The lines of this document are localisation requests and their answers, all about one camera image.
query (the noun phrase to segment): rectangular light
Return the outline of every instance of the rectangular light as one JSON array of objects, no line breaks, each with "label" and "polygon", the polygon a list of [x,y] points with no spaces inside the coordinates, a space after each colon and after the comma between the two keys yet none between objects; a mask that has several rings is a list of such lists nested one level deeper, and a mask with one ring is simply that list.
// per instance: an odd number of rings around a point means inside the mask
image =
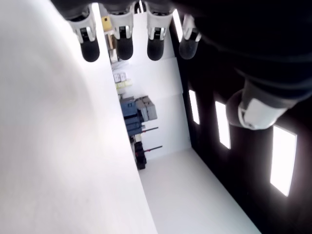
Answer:
[{"label": "rectangular light", "polygon": [[271,184],[288,196],[293,177],[297,135],[273,126]]},{"label": "rectangular light", "polygon": [[196,94],[194,91],[189,90],[190,100],[191,100],[191,107],[192,107],[192,114],[193,114],[193,121],[199,124],[199,114],[198,114],[198,107],[197,107],[197,100]]},{"label": "rectangular light", "polygon": [[138,4],[140,5],[141,13],[143,13],[143,4],[142,4],[142,1],[140,0],[140,1],[138,2]]},{"label": "rectangular light", "polygon": [[216,118],[218,122],[220,142],[227,147],[231,148],[230,129],[228,119],[226,118],[225,104],[218,101],[215,102]]},{"label": "rectangular light", "polygon": [[175,30],[176,30],[177,38],[179,39],[179,42],[181,42],[182,41],[182,37],[183,37],[183,31],[182,31],[182,25],[181,25],[179,13],[175,9],[173,11],[172,15],[174,17]]}]

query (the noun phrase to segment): ceiling light panel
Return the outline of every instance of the ceiling light panel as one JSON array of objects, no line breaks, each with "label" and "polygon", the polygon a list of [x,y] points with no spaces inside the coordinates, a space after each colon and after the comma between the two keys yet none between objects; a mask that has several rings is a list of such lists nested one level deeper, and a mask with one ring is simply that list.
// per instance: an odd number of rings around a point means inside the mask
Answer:
[{"label": "ceiling light panel", "polygon": [[197,100],[196,94],[194,91],[189,90],[189,96],[191,100],[191,107],[192,107],[192,114],[193,114],[193,121],[199,124],[199,114],[198,114],[198,107],[197,107]]},{"label": "ceiling light panel", "polygon": [[230,149],[231,148],[230,129],[229,129],[229,122],[226,117],[225,104],[222,104],[216,101],[215,110],[216,110],[216,118],[218,122],[220,142],[225,147]]},{"label": "ceiling light panel", "polygon": [[183,37],[183,31],[182,31],[182,25],[181,25],[179,13],[177,12],[177,10],[174,10],[172,15],[174,17],[175,30],[176,30],[177,38],[179,39],[179,42],[181,42],[182,37]]},{"label": "ceiling light panel", "polygon": [[297,135],[273,126],[271,184],[288,196],[296,154]]}]

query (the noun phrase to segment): white wall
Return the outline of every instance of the white wall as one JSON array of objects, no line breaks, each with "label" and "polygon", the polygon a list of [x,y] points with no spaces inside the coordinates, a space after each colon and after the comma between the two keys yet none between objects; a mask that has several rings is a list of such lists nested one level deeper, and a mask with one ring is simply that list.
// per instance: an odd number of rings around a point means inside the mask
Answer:
[{"label": "white wall", "polygon": [[1,234],[156,234],[93,6],[93,63],[49,0],[0,8]]},{"label": "white wall", "polygon": [[168,31],[164,55],[159,61],[151,61],[146,52],[146,13],[134,15],[133,56],[113,73],[125,72],[132,81],[120,92],[124,98],[139,98],[148,95],[156,106],[157,119],[144,123],[146,129],[159,127],[142,134],[144,149],[163,146],[146,153],[147,159],[181,151],[191,147],[183,102],[183,89],[177,60]]},{"label": "white wall", "polygon": [[159,234],[259,234],[193,149],[148,161],[139,171]]}]

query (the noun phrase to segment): robotic finger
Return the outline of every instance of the robotic finger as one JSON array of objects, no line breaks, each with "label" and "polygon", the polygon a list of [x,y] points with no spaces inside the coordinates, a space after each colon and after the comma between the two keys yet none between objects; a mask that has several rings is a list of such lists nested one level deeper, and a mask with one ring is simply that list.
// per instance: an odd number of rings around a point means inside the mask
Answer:
[{"label": "robotic finger", "polygon": [[162,5],[149,2],[147,4],[147,55],[153,60],[161,59],[164,52],[164,40],[172,19],[174,8],[164,3]]},{"label": "robotic finger", "polygon": [[128,60],[133,54],[132,29],[134,4],[104,4],[114,29],[117,54],[122,60]]},{"label": "robotic finger", "polygon": [[185,14],[183,20],[183,37],[179,45],[179,53],[184,59],[191,59],[196,54],[198,42],[201,38],[199,30],[196,28],[194,18]]},{"label": "robotic finger", "polygon": [[96,61],[99,57],[99,47],[91,5],[63,12],[63,16],[77,35],[84,59],[88,62]]}]

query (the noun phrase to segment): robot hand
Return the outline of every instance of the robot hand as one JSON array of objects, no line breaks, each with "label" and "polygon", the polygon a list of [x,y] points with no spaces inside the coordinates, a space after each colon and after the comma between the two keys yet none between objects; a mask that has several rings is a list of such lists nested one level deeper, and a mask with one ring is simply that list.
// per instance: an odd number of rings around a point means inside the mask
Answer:
[{"label": "robot hand", "polygon": [[[90,62],[95,61],[99,57],[99,48],[90,1],[52,0],[52,2],[77,34],[84,58]],[[99,3],[103,3],[109,12],[119,57],[123,60],[129,59],[133,54],[133,1],[100,0]],[[147,54],[151,60],[159,60],[163,55],[164,40],[175,6],[169,0],[149,0],[146,5]],[[263,11],[269,12],[268,15],[263,14],[264,21],[259,20],[257,9],[250,8],[246,11],[240,4],[229,6],[211,4],[211,8],[207,8],[205,3],[200,1],[185,0],[179,6],[182,6],[186,13],[183,38],[179,45],[181,57],[191,59],[203,35],[207,43],[214,45],[223,54],[231,56],[230,62],[245,78],[244,89],[235,93],[227,102],[227,117],[230,124],[252,130],[269,128],[288,109],[311,96],[312,74],[308,68],[311,61],[310,35],[306,33],[308,30],[305,30],[304,24],[304,20],[309,21],[309,11],[305,12],[305,15],[300,13],[300,16],[297,16],[296,13],[300,11],[289,14],[286,10],[284,12],[286,14],[282,15],[287,21],[299,24],[300,27],[297,28],[300,29],[300,36],[298,36],[296,27],[277,27],[271,24],[270,21],[276,20],[275,14],[270,14],[274,12],[275,6],[268,9],[263,5]],[[272,30],[276,31],[274,27],[281,31],[272,34],[273,37],[268,43],[267,38],[262,38],[262,35],[268,35]],[[296,37],[287,41],[290,35]]]}]

